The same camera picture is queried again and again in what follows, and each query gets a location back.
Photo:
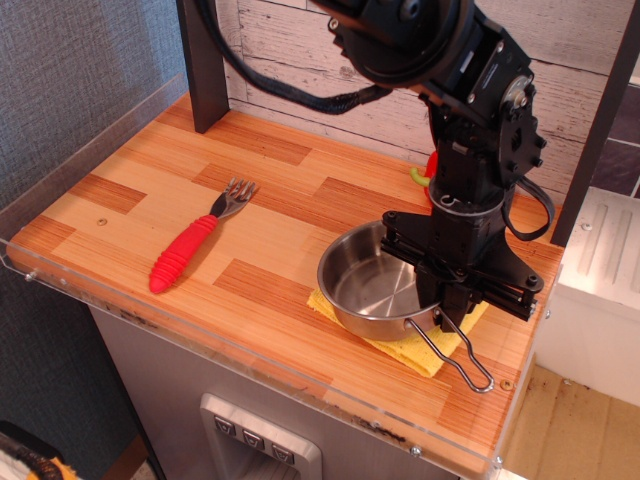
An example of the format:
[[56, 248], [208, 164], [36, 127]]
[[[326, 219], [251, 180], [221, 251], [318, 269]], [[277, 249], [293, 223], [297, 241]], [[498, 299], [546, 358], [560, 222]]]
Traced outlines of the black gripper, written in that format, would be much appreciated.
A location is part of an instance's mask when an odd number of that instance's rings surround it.
[[411, 264], [420, 306], [440, 303], [440, 327], [453, 333], [447, 316], [459, 327], [483, 301], [527, 321], [536, 309], [542, 276], [510, 248], [506, 230], [513, 199], [479, 215], [445, 211], [388, 211], [382, 250]]

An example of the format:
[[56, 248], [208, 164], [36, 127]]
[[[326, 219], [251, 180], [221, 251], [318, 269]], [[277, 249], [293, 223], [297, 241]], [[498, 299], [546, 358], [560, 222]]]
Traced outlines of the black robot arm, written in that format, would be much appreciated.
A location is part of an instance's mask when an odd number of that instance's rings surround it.
[[427, 215], [383, 215], [383, 249], [413, 265], [419, 303], [443, 330], [480, 302], [528, 319], [541, 277], [507, 244], [517, 189], [548, 215], [528, 178], [545, 140], [532, 112], [529, 57], [471, 1], [325, 1], [331, 31], [355, 69], [427, 105], [437, 164]]

